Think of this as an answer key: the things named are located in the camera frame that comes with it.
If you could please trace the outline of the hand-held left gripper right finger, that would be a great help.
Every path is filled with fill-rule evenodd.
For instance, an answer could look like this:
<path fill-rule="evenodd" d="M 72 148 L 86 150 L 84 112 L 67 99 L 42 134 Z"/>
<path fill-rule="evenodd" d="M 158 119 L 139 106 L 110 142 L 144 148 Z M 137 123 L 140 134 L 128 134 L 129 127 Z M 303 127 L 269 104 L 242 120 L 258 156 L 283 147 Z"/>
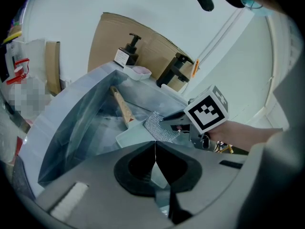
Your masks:
<path fill-rule="evenodd" d="M 228 188 L 245 155 L 155 142 L 154 186 L 158 207 L 173 224 L 202 212 Z"/>

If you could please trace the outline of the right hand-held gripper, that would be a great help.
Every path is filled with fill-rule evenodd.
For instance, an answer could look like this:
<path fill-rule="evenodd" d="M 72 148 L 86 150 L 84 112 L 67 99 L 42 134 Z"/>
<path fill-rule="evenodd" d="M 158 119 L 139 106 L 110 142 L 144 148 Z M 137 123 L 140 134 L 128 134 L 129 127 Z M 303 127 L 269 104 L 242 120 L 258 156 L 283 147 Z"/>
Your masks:
<path fill-rule="evenodd" d="M 190 134 L 190 141 L 195 148 L 207 150 L 210 146 L 208 131 L 224 123 L 228 118 L 227 99 L 216 85 L 210 85 L 194 98 L 184 111 L 170 114 L 160 123 L 180 124 L 168 125 L 167 128 L 178 135 Z"/>

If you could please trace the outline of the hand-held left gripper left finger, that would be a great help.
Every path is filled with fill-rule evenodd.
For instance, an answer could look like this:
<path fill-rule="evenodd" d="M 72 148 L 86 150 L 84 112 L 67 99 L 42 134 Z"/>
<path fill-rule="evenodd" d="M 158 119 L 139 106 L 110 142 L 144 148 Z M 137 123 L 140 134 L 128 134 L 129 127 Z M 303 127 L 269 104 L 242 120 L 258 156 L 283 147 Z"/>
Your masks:
<path fill-rule="evenodd" d="M 148 173 L 154 142 L 89 158 L 50 183 L 36 203 L 74 229 L 167 229 Z"/>

